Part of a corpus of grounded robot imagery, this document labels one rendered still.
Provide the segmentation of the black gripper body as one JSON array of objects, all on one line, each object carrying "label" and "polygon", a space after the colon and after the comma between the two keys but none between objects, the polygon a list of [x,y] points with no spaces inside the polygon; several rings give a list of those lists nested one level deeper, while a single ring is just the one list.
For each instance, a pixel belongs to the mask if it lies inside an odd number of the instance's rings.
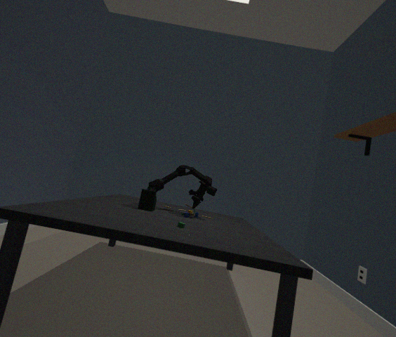
[{"label": "black gripper body", "polygon": [[193,200],[195,200],[197,202],[200,202],[200,200],[203,201],[204,200],[204,198],[203,198],[204,194],[205,194],[204,191],[198,189],[197,190],[197,195],[196,196],[192,196],[191,199],[193,199]]}]

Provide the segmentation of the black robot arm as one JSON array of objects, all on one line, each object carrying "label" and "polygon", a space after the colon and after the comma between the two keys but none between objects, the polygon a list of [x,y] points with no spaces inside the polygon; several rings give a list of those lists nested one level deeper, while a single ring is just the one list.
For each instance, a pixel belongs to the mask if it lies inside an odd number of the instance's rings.
[{"label": "black robot arm", "polygon": [[[189,169],[190,171],[188,171],[187,173],[185,172],[185,169]],[[174,178],[178,177],[178,176],[187,176],[187,175],[194,175],[195,177],[197,177],[198,179],[200,179],[201,181],[199,181],[201,183],[199,189],[202,191],[206,191],[208,194],[214,196],[217,188],[214,188],[211,186],[212,184],[212,178],[208,177],[208,176],[204,176],[203,174],[201,174],[200,172],[198,172],[196,169],[194,169],[194,167],[189,167],[186,165],[180,165],[173,173],[167,175],[166,177],[162,178],[162,179],[156,179],[152,182],[149,182],[149,186],[147,188],[147,190],[151,190],[151,191],[159,191],[161,189],[164,188],[164,185],[166,183],[168,183],[169,181],[173,180]],[[189,194],[196,196],[197,195],[197,191],[193,191],[190,190]]]}]

